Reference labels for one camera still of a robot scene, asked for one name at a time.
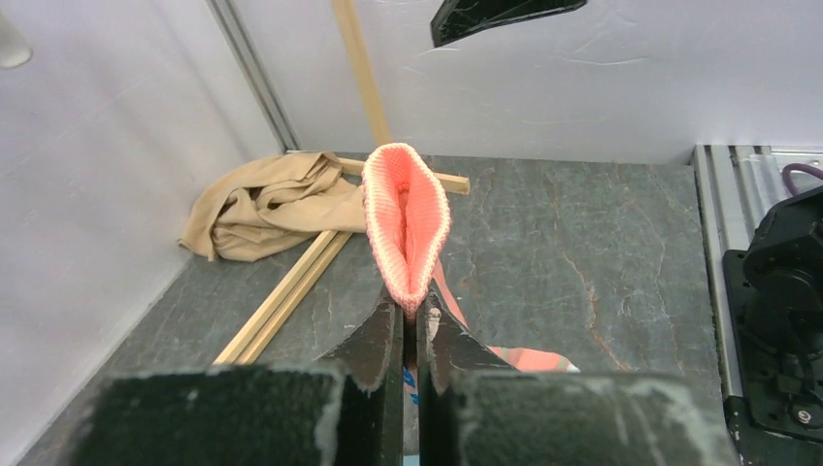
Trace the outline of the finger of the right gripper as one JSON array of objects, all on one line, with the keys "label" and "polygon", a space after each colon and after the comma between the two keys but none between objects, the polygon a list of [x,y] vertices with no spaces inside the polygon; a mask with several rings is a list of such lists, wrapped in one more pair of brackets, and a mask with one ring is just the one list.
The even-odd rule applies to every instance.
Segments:
[{"label": "finger of the right gripper", "polygon": [[430,21],[432,43],[444,47],[484,30],[573,12],[586,0],[446,0]]}]

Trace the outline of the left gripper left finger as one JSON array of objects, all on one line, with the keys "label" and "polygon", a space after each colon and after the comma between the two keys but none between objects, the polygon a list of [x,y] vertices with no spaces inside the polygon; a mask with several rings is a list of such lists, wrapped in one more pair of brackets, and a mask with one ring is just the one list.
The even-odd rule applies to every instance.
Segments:
[{"label": "left gripper left finger", "polygon": [[217,365],[108,381],[73,465],[399,465],[403,313],[382,292],[367,318],[303,364]]}]

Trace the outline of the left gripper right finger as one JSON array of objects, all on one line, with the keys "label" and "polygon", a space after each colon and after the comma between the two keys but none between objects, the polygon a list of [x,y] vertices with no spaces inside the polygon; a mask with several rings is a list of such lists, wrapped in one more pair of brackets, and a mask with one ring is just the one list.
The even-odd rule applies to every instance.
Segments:
[{"label": "left gripper right finger", "polygon": [[723,415],[665,374],[521,372],[436,292],[417,311],[424,465],[736,465]]}]

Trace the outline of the pink sock green patches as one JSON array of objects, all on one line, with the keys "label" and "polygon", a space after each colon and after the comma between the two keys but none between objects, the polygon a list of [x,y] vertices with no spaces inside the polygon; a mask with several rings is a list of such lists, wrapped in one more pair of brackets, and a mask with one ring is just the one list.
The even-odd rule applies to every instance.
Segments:
[{"label": "pink sock green patches", "polygon": [[440,260],[451,226],[442,182],[409,145],[386,144],[362,171],[365,228],[402,314],[404,386],[418,412],[423,465],[572,465],[546,374],[566,357],[490,347],[470,331]]}]

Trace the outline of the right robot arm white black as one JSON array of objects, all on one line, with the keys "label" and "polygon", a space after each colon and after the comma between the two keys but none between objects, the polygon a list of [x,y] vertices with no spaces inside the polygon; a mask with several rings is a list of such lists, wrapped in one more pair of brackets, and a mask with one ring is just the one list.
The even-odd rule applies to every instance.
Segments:
[{"label": "right robot arm white black", "polygon": [[578,374],[514,371],[479,349],[456,309],[418,318],[421,443],[435,411],[460,463],[818,465],[822,461],[822,191],[735,226],[717,148],[698,146],[692,181],[594,164],[557,173],[517,165],[517,237],[489,237],[471,261],[475,301],[497,322],[606,345],[633,340],[650,367]]}]

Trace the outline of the beige cloth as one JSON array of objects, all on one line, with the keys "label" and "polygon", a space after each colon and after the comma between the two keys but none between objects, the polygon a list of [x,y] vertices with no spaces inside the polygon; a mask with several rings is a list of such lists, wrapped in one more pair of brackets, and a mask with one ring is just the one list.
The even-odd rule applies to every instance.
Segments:
[{"label": "beige cloth", "polygon": [[360,186],[330,151],[295,152],[242,165],[195,200],[179,245],[210,261],[253,262],[324,231],[363,233]]}]

